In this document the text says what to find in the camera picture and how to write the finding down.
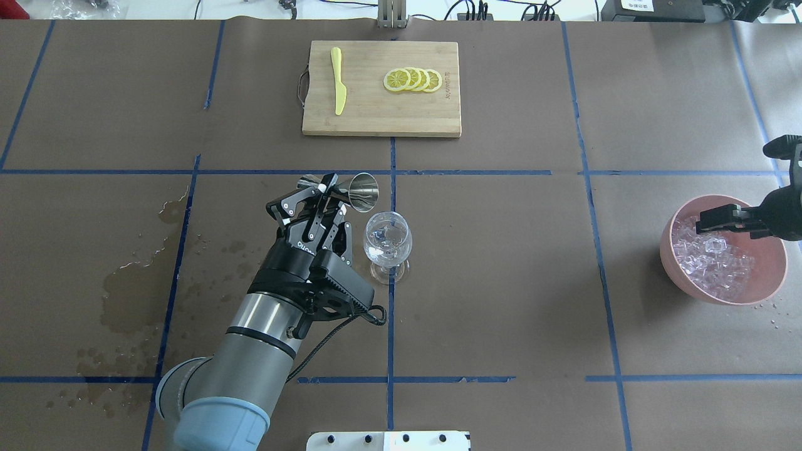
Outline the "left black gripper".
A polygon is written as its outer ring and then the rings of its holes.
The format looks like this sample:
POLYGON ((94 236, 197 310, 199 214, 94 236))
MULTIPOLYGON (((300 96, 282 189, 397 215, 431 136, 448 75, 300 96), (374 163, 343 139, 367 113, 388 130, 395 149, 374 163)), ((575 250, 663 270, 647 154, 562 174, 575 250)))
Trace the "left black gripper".
POLYGON ((344 201, 335 197, 337 176, 312 176, 310 182, 315 184, 266 204, 279 229, 250 283, 249 294, 311 295, 310 265, 322 249, 329 249, 352 266, 353 228, 345 220, 344 201), (298 208, 305 202, 311 202, 309 214, 298 208))

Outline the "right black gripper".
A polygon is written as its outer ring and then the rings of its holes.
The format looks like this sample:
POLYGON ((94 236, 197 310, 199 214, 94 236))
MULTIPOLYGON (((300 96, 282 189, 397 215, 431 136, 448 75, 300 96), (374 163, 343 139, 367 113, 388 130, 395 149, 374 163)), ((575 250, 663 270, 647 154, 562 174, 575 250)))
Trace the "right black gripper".
POLYGON ((787 242, 801 240, 800 188, 786 186, 771 191, 761 205, 722 205, 699 213, 696 234, 727 231, 749 233, 750 239, 778 237, 787 242))

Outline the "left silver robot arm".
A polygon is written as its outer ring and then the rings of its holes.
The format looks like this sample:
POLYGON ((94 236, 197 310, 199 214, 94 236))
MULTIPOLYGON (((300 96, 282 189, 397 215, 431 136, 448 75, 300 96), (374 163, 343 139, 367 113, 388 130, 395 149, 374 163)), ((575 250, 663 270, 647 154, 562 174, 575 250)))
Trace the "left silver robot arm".
POLYGON ((372 285, 352 268, 349 208, 373 208, 369 174, 302 177, 266 204, 275 241, 253 277, 218 350, 171 369, 157 388, 169 450, 255 450, 311 325, 375 320, 372 285))

